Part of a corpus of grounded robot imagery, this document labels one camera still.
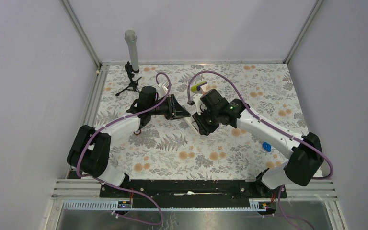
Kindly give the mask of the white remote control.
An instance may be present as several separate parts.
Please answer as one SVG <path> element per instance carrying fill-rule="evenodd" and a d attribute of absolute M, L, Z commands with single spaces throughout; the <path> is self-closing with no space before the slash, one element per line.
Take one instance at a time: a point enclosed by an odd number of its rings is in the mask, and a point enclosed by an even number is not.
<path fill-rule="evenodd" d="M 185 117 L 185 122 L 197 133 L 199 134 L 199 127 L 196 121 L 192 117 Z"/>

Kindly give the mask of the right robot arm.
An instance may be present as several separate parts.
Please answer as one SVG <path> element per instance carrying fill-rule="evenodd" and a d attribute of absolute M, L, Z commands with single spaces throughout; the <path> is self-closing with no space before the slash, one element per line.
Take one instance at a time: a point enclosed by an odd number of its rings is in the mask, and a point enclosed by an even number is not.
<path fill-rule="evenodd" d="M 255 114 L 241 99 L 228 102 L 212 89 L 195 94 L 189 104 L 196 106 L 193 119 L 201 135 L 211 134 L 220 125 L 230 125 L 257 136 L 287 158 L 287 162 L 257 176 L 255 189 L 259 196 L 268 197 L 275 188 L 285 184 L 307 186 L 324 161 L 319 154 L 321 145 L 317 135 L 292 132 Z"/>

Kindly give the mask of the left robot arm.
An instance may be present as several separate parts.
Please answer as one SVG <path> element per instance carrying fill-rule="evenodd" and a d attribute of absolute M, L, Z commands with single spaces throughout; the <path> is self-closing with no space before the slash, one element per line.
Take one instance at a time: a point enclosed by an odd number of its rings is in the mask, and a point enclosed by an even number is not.
<path fill-rule="evenodd" d="M 126 113 L 101 128 L 83 125 L 79 128 L 67 157 L 70 166 L 79 173 L 111 184 L 111 191 L 118 197 L 129 192 L 129 183 L 124 181 L 125 173 L 109 163 L 111 142 L 127 134 L 140 131 L 152 116 L 162 115 L 167 120 L 190 117 L 173 94 L 160 98 L 156 88 L 145 86 Z"/>

